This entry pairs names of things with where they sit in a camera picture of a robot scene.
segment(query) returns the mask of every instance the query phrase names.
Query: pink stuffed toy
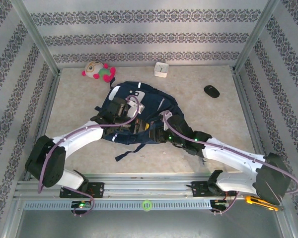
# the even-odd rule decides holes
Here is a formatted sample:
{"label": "pink stuffed toy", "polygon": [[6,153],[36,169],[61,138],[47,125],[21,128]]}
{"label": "pink stuffed toy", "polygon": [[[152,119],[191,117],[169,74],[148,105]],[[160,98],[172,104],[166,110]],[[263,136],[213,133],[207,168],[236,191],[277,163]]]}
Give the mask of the pink stuffed toy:
{"label": "pink stuffed toy", "polygon": [[98,61],[89,62],[85,70],[81,73],[83,76],[99,79],[102,78],[106,83],[109,83],[115,76],[116,68],[108,69],[108,64],[102,64]]}

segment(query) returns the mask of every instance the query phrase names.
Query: beige floor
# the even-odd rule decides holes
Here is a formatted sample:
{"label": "beige floor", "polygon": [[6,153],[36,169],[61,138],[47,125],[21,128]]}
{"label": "beige floor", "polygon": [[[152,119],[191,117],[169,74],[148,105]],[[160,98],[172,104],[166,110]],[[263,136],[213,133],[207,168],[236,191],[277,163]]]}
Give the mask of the beige floor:
{"label": "beige floor", "polygon": [[[85,124],[97,114],[95,106],[101,106],[108,94],[107,83],[83,77],[81,71],[81,68],[63,69],[47,136],[62,135]],[[148,83],[175,97],[194,130],[209,133],[242,150],[254,151],[228,66],[174,66],[170,67],[167,78],[155,77],[153,67],[118,67],[116,81],[127,80]],[[203,90],[210,84],[221,93],[216,99]],[[212,160],[207,160],[203,166],[197,156],[191,156],[170,143],[146,145],[140,152],[115,161],[115,156],[136,147],[99,140],[72,154],[66,160],[66,168],[84,174],[232,170]]]}

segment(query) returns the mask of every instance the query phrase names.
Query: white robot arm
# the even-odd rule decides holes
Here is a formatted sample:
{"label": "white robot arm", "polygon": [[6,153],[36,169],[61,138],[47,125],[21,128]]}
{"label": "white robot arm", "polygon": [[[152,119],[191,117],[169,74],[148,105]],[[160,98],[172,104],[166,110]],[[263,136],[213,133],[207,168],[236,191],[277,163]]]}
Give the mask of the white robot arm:
{"label": "white robot arm", "polygon": [[[59,144],[59,146],[64,147],[66,151],[65,159],[67,159],[72,153],[82,148],[83,146],[93,141],[101,139],[104,129],[100,127],[88,128],[91,125],[98,125],[98,124],[94,121],[87,122],[85,125],[80,127],[80,128],[85,127],[86,130],[76,133],[75,135],[71,136],[69,139]],[[67,136],[68,134],[54,137],[53,143],[56,144],[60,140],[63,140],[64,137]],[[83,183],[83,181],[84,181],[84,178],[77,172],[64,169],[61,179],[56,184],[60,186],[70,187],[72,189],[78,189]]]}
{"label": "white robot arm", "polygon": [[[246,151],[239,150],[232,146],[226,145],[220,142],[216,138],[210,138],[207,140],[208,143],[215,145],[220,145],[223,147],[229,147],[242,154],[252,156],[257,160],[265,162],[263,155],[257,155],[248,153]],[[254,188],[253,183],[256,182],[257,169],[262,168],[262,164],[258,162],[253,162],[241,155],[235,154],[231,151],[224,150],[215,146],[206,145],[205,149],[202,150],[203,156],[210,160],[219,161],[225,165],[231,166],[241,173],[230,173],[222,172],[217,177],[217,186],[223,191],[240,191],[256,194],[256,188]]]}
{"label": "white robot arm", "polygon": [[[192,131],[184,119],[177,116],[172,116],[167,121],[176,128],[177,133],[180,131],[181,135],[190,135],[190,138],[197,138],[196,140],[200,142],[206,142],[205,145],[188,142],[181,136],[173,134],[174,138],[170,141],[171,143],[182,145],[182,148],[190,154],[219,161],[240,171],[240,173],[215,171],[208,181],[210,190],[212,189],[215,192],[219,190],[252,193],[257,194],[263,200],[272,204],[280,204],[281,198],[285,195],[290,184],[290,178],[260,163],[266,162],[286,171],[284,163],[277,155],[252,154],[226,145],[206,133]],[[72,131],[52,139],[47,136],[40,137],[26,162],[26,170],[37,179],[39,179],[41,172],[44,171],[42,184],[45,187],[57,184],[84,192],[84,188],[87,188],[88,180],[77,171],[64,169],[64,164],[65,159],[76,150],[102,138],[104,129],[97,127],[97,125],[98,123],[90,120],[76,129],[75,132]],[[169,130],[153,130],[149,133],[149,136],[154,141],[164,143],[166,142],[165,138],[170,138],[168,133],[170,133]],[[52,147],[56,147],[56,149],[53,150],[46,168],[43,169],[46,155]],[[250,160],[247,156],[255,158],[255,160]]]}
{"label": "white robot arm", "polygon": [[51,139],[45,135],[40,137],[35,143],[29,159],[26,162],[26,170],[39,179],[42,165],[47,153],[55,144],[61,141],[58,147],[53,151],[53,154],[47,164],[43,178],[43,185],[46,187],[51,187],[57,184],[75,190],[79,189],[82,186],[85,178],[77,171],[69,171],[64,169],[65,160],[76,150],[102,138],[104,130],[100,127],[97,127],[97,125],[98,123],[94,121],[88,121],[86,124],[76,130],[83,128],[86,129],[73,134],[68,139],[64,138],[72,132]]}

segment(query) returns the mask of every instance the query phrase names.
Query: metal frame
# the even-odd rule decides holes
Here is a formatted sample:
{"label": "metal frame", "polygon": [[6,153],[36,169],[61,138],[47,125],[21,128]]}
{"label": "metal frame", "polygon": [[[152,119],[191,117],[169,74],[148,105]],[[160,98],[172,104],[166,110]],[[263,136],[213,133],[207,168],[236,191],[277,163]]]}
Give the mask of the metal frame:
{"label": "metal frame", "polygon": [[46,63],[50,67],[52,74],[54,76],[57,76],[60,69],[56,65],[56,62],[51,55],[47,45],[45,44],[45,41],[43,40],[43,37],[41,36],[38,28],[36,27],[30,13],[26,9],[26,6],[24,5],[23,0],[11,0],[11,3],[18,13],[19,17],[21,18],[23,24],[25,25],[26,29],[30,33],[34,43],[37,45],[37,47],[40,50],[40,53],[43,55]]}
{"label": "metal frame", "polygon": [[265,8],[263,9],[262,14],[260,15],[258,21],[256,22],[256,25],[248,37],[246,44],[242,50],[242,52],[239,54],[238,59],[236,61],[236,64],[234,66],[234,71],[239,72],[241,68],[243,67],[249,53],[253,49],[253,46],[257,42],[260,34],[262,33],[263,29],[265,28],[270,16],[272,15],[273,11],[277,7],[277,4],[280,2],[280,0],[268,0]]}
{"label": "metal frame", "polygon": [[[27,27],[29,33],[37,44],[40,52],[44,56],[46,62],[48,63],[50,69],[57,79],[52,86],[52,91],[48,96],[48,103],[46,111],[42,119],[41,127],[39,128],[38,136],[45,133],[49,117],[51,114],[52,106],[54,103],[54,98],[56,95],[57,87],[61,77],[61,72],[58,69],[52,55],[50,54],[42,36],[40,35],[35,23],[33,22],[29,12],[27,11],[22,0],[11,0],[17,13],[20,15],[24,25]],[[247,40],[245,47],[243,48],[237,62],[232,70],[232,76],[234,79],[237,94],[245,115],[246,124],[254,145],[255,153],[263,154],[263,148],[258,136],[257,130],[255,130],[255,123],[252,117],[249,105],[246,100],[246,95],[243,88],[241,87],[241,81],[237,72],[240,71],[244,62],[246,61],[249,53],[251,52],[254,44],[259,38],[260,33],[264,29],[270,15],[277,6],[279,0],[268,0],[253,32],[251,33],[249,39]],[[143,200],[150,199],[155,204],[185,204],[189,203],[187,207],[179,207],[177,209],[192,209],[194,204],[203,202],[208,204],[210,199],[221,199],[222,197],[200,197],[196,198],[192,196],[191,188],[186,185],[190,184],[194,180],[207,180],[210,174],[197,174],[197,173],[164,173],[164,174],[108,174],[108,175],[86,175],[91,182],[101,181],[106,183],[104,190],[104,197],[102,199],[97,199],[99,204],[138,204],[135,209],[139,209],[139,203]],[[19,181],[14,193],[12,205],[10,207],[7,221],[5,223],[2,238],[16,237],[19,224],[22,219],[22,213],[24,210],[29,209],[40,209],[39,206],[42,205],[42,210],[50,209],[50,206],[54,206],[54,210],[63,209],[58,206],[59,203],[70,203],[71,199],[60,199],[59,192],[60,187],[54,186],[51,188],[46,188],[41,194],[37,193],[38,181],[31,178],[30,174],[26,175],[27,181]],[[116,207],[102,207],[98,206],[97,209],[116,209]],[[130,210],[130,207],[126,206],[123,209]],[[198,207],[198,209],[209,209],[206,205]],[[277,220],[282,229],[284,237],[294,237],[292,231],[294,226],[291,226],[285,213],[276,213]]]}

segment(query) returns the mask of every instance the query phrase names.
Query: wall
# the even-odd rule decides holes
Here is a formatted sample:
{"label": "wall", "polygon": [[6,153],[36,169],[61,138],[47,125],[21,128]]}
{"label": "wall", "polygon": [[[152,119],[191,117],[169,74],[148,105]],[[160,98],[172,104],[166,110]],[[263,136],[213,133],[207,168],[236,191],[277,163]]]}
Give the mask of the wall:
{"label": "wall", "polygon": [[0,0],[0,233],[52,78],[11,3]]}
{"label": "wall", "polygon": [[58,66],[234,65],[267,0],[26,0]]}
{"label": "wall", "polygon": [[[277,152],[298,178],[298,0],[279,3],[240,77],[265,152]],[[288,200],[298,230],[298,193]]]}

